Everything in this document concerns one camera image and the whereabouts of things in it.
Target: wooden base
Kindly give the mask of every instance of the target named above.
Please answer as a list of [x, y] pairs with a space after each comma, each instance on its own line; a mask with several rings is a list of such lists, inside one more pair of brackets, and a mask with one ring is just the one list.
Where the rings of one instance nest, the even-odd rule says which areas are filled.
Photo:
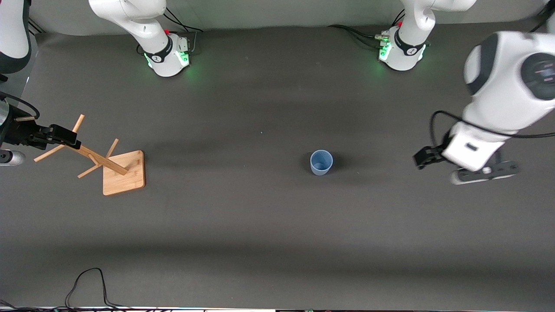
[[129, 170], [126, 175], [121, 175], [107, 167], [103, 167], [103, 193], [106, 196], [144, 188], [144, 153], [136, 150], [121, 155], [112, 156], [111, 161]]

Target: gray table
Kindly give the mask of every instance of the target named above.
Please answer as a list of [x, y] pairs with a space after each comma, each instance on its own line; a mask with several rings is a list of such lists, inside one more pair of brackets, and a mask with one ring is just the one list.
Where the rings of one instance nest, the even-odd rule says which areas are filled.
[[[406, 73], [332, 28], [206, 32], [173, 78], [131, 36], [42, 37], [24, 98], [43, 124], [85, 114], [99, 152], [116, 137], [116, 154], [144, 150], [147, 186], [104, 197], [101, 170], [78, 180], [90, 162], [67, 150], [2, 169], [1, 297], [62, 304], [99, 266], [125, 305], [552, 311], [555, 140], [509, 141], [523, 172], [489, 183], [412, 162], [430, 114], [469, 103], [472, 47], [532, 25], [440, 25]], [[319, 148], [336, 157], [324, 177]], [[87, 275], [73, 303], [101, 293]]]

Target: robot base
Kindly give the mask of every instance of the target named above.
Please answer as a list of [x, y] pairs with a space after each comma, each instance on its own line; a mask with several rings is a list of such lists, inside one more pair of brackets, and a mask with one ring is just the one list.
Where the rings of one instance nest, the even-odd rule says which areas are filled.
[[[393, 26], [386, 31], [382, 31], [381, 34], [393, 38], [398, 29], [398, 26]], [[378, 59], [396, 71], [407, 71], [422, 59], [425, 49], [426, 45], [419, 52], [416, 52], [415, 55], [406, 56], [403, 50], [395, 43], [395, 40], [390, 40], [382, 46]]]
[[161, 63], [151, 61], [146, 55], [148, 66], [154, 70], [158, 76], [171, 77], [177, 75], [181, 70], [189, 65], [189, 45], [186, 38], [176, 34], [169, 34], [172, 41], [172, 51]]
[[516, 162], [501, 162], [475, 172], [460, 168], [451, 173], [451, 183], [461, 185], [510, 178], [519, 172], [520, 168]]

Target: plastic cup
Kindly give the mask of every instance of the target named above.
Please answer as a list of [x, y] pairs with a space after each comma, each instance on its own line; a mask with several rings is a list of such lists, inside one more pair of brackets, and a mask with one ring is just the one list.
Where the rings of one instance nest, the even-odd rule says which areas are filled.
[[312, 156], [310, 156], [310, 169], [312, 169], [312, 173], [316, 175], [326, 174], [333, 163], [334, 158], [331, 156], [330, 152], [323, 149], [315, 151], [312, 153]]

